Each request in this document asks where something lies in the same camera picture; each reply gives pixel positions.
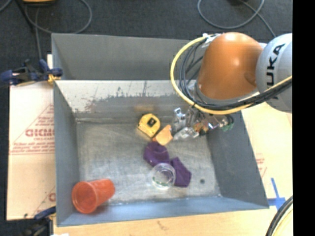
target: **orange cup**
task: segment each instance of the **orange cup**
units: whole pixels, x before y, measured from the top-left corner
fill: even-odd
[[[72,189],[72,202],[81,213],[91,213],[109,200],[115,193],[114,183],[109,179],[81,181]]]

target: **cable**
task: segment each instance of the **cable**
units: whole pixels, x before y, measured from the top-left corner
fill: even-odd
[[[2,7],[0,7],[0,12],[2,12],[5,8],[7,8],[11,2],[12,0],[8,0],[7,2],[5,2],[5,4]]]
[[[89,15],[90,15],[90,16],[89,16],[88,22],[87,22],[81,29],[79,29],[79,30],[77,30],[77,31],[75,31],[75,32],[71,32],[71,33],[73,33],[73,34],[81,33],[81,32],[83,32],[87,27],[89,27],[89,25],[90,25],[90,23],[91,23],[91,21],[92,21],[92,17],[93,17],[92,9],[91,9],[91,7],[89,6],[89,4],[88,4],[85,0],[79,0],[79,1],[82,2],[82,3],[86,6],[86,8],[89,10]],[[47,29],[45,29],[45,28],[39,26],[39,25],[38,25],[37,23],[35,23],[32,19],[30,19],[29,15],[28,15],[28,7],[27,7],[27,6],[25,7],[25,13],[26,13],[26,17],[28,18],[29,22],[30,22],[34,27],[36,27],[37,29],[39,29],[39,30],[41,30],[41,31],[44,31],[44,32],[46,32],[46,33],[48,33],[48,34],[54,33],[54,32],[52,32],[52,31],[50,31],[50,30],[47,30]]]
[[[284,204],[279,208],[279,210],[277,211],[276,215],[274,216],[274,218],[272,219],[269,228],[267,230],[266,236],[272,236],[273,232],[276,231],[279,222],[281,221],[281,219],[284,217],[284,215],[286,214],[286,212],[289,210],[289,208],[293,205],[293,196],[291,196],[286,202],[284,202]]]
[[[184,47],[182,47],[179,52],[174,57],[171,69],[170,69],[170,80],[173,88],[175,91],[179,94],[181,98],[183,98],[189,105],[197,108],[200,111],[213,114],[213,115],[228,115],[231,113],[238,112],[242,109],[245,109],[247,107],[250,107],[254,104],[260,104],[267,99],[270,99],[274,97],[275,95],[279,94],[280,92],[286,90],[292,85],[292,76],[289,76],[288,78],[280,81],[279,83],[275,84],[274,86],[268,88],[262,93],[254,94],[253,96],[231,103],[227,105],[213,105],[213,104],[207,104],[205,102],[201,102],[197,99],[195,99],[189,92],[189,89],[187,85],[185,85],[186,78],[185,78],[185,72],[184,67],[181,66],[181,69],[179,71],[180,78],[179,78],[179,86],[177,86],[175,78],[174,78],[174,70],[177,63],[177,60],[182,55],[183,52],[185,52],[188,48],[191,46],[197,44],[197,46],[200,46],[200,43],[203,43],[204,40],[207,38],[207,36],[203,36],[200,38],[197,38],[189,43],[187,43]],[[194,48],[191,48],[188,52],[188,54],[191,54],[194,52]],[[187,62],[189,59],[188,55],[185,56],[183,64]]]
[[[38,13],[39,13],[39,8],[37,9],[36,14],[35,14],[35,23],[36,24],[37,24],[37,20],[38,20]],[[41,47],[40,47],[39,34],[38,34],[38,28],[37,27],[35,27],[35,36],[36,36],[38,57],[41,60],[42,59],[42,54],[41,54]]]
[[[260,19],[263,21],[263,23],[267,26],[268,30],[271,32],[271,34],[273,35],[273,37],[276,37],[275,33],[272,31],[271,27],[269,26],[269,24],[266,22],[266,20],[259,14],[259,11],[261,10],[262,6],[264,5],[264,2],[265,0],[261,0],[260,4],[259,4],[259,7],[258,9],[254,9],[253,7],[251,7],[248,3],[242,1],[242,0],[237,0],[239,2],[241,2],[242,4],[244,4],[246,7],[248,7],[249,9],[251,9],[254,14],[248,18],[247,20],[245,20],[243,23],[240,23],[239,25],[235,25],[235,26],[230,26],[230,27],[227,27],[227,26],[220,26],[220,25],[217,25],[217,24],[214,24],[213,22],[211,22],[210,20],[208,20],[201,12],[201,9],[200,9],[200,4],[203,0],[199,0],[198,3],[197,3],[197,9],[198,9],[198,13],[200,14],[200,16],[203,18],[203,20],[205,20],[208,24],[214,26],[214,27],[217,27],[219,29],[224,29],[224,30],[232,30],[232,29],[236,29],[236,28],[240,28],[246,24],[248,24],[250,21],[253,20],[253,18],[255,16],[258,16],[260,17]]]

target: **yellow cable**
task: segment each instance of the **yellow cable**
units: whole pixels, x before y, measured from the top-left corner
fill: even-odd
[[[171,80],[171,83],[173,85],[173,88],[175,89],[175,91],[179,94],[179,96],[185,100],[188,104],[194,106],[195,108],[197,108],[198,110],[202,111],[202,112],[205,112],[205,113],[208,113],[208,114],[212,114],[212,115],[228,115],[228,114],[232,114],[232,113],[235,113],[235,112],[238,112],[242,109],[245,109],[247,107],[250,107],[253,103],[251,104],[247,104],[247,105],[243,105],[243,106],[239,106],[239,107],[236,107],[236,108],[232,108],[232,109],[229,109],[229,110],[212,110],[212,109],[208,109],[208,108],[204,108],[204,107],[201,107],[199,106],[198,104],[196,104],[195,102],[193,102],[192,100],[190,100],[188,97],[186,97],[182,91],[178,88],[176,82],[175,82],[175,78],[174,78],[174,70],[175,70],[175,66],[176,66],[176,62],[178,60],[178,58],[183,54],[183,52],[185,50],[187,50],[190,46],[204,40],[205,38],[207,38],[208,36],[203,36],[203,37],[200,37],[200,38],[196,38],[194,40],[192,40],[191,42],[187,43],[185,46],[183,46],[179,52],[175,55],[173,61],[172,61],[172,64],[171,64],[171,69],[170,69],[170,80]],[[279,86],[280,84],[288,81],[289,79],[291,79],[292,76],[284,79],[283,81],[280,81],[279,83],[275,84],[274,86],[268,88],[265,92],[275,88],[276,86]]]

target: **purple cloth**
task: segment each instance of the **purple cloth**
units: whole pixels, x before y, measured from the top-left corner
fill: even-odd
[[[191,172],[183,165],[178,157],[171,160],[171,165],[176,172],[174,185],[178,187],[188,187],[191,180]]]
[[[146,146],[143,154],[144,160],[146,160],[152,167],[159,163],[170,164],[169,154],[165,146],[158,142],[150,142]]]

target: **gray bin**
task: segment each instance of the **gray bin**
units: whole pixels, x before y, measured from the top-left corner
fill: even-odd
[[[57,225],[81,225],[268,208],[241,113],[232,130],[213,130],[166,147],[192,172],[188,188],[148,185],[148,137],[136,126],[154,113],[162,127],[188,107],[169,66],[186,40],[53,34]],[[81,180],[110,178],[115,195],[92,214],[77,212],[71,191]]]

